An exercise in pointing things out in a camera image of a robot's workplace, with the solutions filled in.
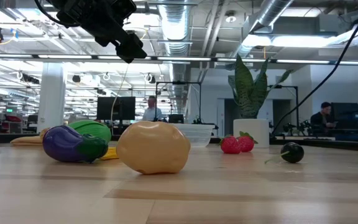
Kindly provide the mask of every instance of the man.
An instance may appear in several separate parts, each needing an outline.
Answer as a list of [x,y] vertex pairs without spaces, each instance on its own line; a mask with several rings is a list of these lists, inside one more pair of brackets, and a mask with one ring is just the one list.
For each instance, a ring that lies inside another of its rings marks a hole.
[[155,113],[155,105],[157,103],[157,99],[155,96],[149,96],[149,100],[147,100],[148,108],[144,111],[142,121],[157,121],[162,120],[161,110],[157,108],[157,114]]
[[335,128],[335,123],[331,114],[331,104],[324,102],[321,104],[321,111],[310,118],[313,130],[326,133],[328,128]]

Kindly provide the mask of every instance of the white pot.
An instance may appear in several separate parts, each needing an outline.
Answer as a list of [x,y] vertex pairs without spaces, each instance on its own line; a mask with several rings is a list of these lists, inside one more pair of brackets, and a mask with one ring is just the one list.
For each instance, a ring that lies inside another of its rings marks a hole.
[[258,142],[255,148],[269,147],[269,121],[267,119],[235,119],[233,131],[234,137],[239,137],[240,131],[249,133]]

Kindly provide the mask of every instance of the red strawberry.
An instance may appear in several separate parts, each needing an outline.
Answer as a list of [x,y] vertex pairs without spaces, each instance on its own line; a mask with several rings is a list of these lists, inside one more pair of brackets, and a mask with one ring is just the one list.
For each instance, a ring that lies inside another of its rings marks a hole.
[[239,154],[241,152],[237,146],[237,139],[234,136],[226,136],[219,145],[226,154]]
[[255,143],[258,144],[258,142],[255,141],[251,135],[240,131],[240,137],[238,137],[237,146],[241,152],[250,152],[254,148]]

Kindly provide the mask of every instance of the table surface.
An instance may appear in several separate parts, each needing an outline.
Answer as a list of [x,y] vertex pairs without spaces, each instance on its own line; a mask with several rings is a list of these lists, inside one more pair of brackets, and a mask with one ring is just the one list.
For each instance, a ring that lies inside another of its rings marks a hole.
[[140,175],[120,160],[67,164],[0,145],[0,223],[358,224],[358,152],[304,149],[299,164],[264,164],[279,146],[209,145],[178,174]]

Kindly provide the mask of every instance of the clear plastic container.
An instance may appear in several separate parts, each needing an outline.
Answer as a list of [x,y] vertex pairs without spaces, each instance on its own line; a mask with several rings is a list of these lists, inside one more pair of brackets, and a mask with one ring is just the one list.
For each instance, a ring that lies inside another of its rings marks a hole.
[[212,129],[214,125],[207,124],[173,124],[175,125],[189,140],[192,147],[205,147],[211,139]]

